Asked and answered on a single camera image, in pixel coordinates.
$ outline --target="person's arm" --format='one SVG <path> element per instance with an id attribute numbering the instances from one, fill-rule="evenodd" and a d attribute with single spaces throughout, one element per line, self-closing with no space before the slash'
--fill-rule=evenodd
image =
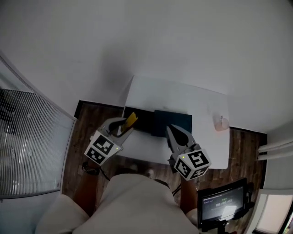
<path id="1" fill-rule="evenodd" d="M 98 164 L 89 160 L 88 166 L 98 168 Z M 83 172 L 81 181 L 74 194 L 73 201 L 79 205 L 89 216 L 92 216 L 97 196 L 98 176 Z"/>
<path id="2" fill-rule="evenodd" d="M 197 208 L 197 193 L 194 180 L 186 181 L 181 177 L 180 208 L 185 214 Z"/>

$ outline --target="white wall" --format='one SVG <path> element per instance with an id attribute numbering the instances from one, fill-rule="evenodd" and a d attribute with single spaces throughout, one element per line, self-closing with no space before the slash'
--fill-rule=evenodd
<path id="1" fill-rule="evenodd" d="M 32 234 L 44 212 L 60 192 L 0 202 L 0 233 Z"/>
<path id="2" fill-rule="evenodd" d="M 293 121 L 268 132 L 268 143 L 293 137 Z M 293 150 L 293 147 L 273 151 L 273 153 Z M 293 157 L 268 160 L 266 166 L 265 189 L 293 189 Z"/>
<path id="3" fill-rule="evenodd" d="M 73 114 L 79 99 L 122 106 L 132 75 L 229 95 L 231 125 L 293 118 L 288 0 L 2 0 L 0 48 Z"/>

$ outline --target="screen display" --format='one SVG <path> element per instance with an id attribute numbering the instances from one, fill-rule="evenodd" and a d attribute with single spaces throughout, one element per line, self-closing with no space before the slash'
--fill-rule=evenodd
<path id="1" fill-rule="evenodd" d="M 202 200 L 202 220 L 225 218 L 243 206 L 243 186 L 205 197 Z"/>

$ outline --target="window blinds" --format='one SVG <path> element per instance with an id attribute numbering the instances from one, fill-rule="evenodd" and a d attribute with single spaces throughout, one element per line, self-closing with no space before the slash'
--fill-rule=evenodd
<path id="1" fill-rule="evenodd" d="M 0 63 L 0 199 L 60 190 L 74 119 Z"/>

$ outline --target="wooden floor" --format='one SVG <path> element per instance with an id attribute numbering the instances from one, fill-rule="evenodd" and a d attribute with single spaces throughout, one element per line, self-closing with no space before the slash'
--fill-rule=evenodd
<path id="1" fill-rule="evenodd" d="M 86 150 L 90 136 L 96 129 L 108 118 L 120 117 L 122 109 L 116 107 L 108 107 L 94 104 L 83 104 L 79 115 L 79 120 L 76 122 L 72 135 L 71 145 L 68 151 L 62 193 L 73 197 L 77 185 L 81 179 L 81 165 L 87 161 L 87 157 L 83 154 Z M 214 188 L 225 183 L 236 181 L 239 178 L 246 177 L 248 182 L 253 182 L 255 185 L 255 193 L 253 201 L 255 201 L 258 189 L 260 188 L 261 175 L 263 170 L 263 161 L 257 161 L 257 149 L 260 145 L 266 144 L 266 135 L 261 133 L 253 133 L 230 129 L 230 154 L 228 168 L 224 170 L 209 169 L 208 172 L 195 180 L 195 186 L 198 190 L 205 188 Z M 131 164 L 137 164 L 140 171 L 146 168 L 155 170 L 154 179 L 160 179 L 167 182 L 170 189 L 173 191 L 180 182 L 178 173 L 172 174 L 168 165 L 149 163 L 138 161 L 122 156 L 114 156 L 102 166 L 106 175 L 111 178 L 115 175 L 119 167 L 128 167 Z M 107 186 L 108 181 L 100 173 L 97 187 L 97 204 L 98 207 L 102 193 Z M 180 192 L 175 196 L 178 203 L 180 200 Z M 245 229 L 252 211 L 239 220 L 232 220 L 226 227 L 226 231 L 237 231 L 242 233 Z"/>

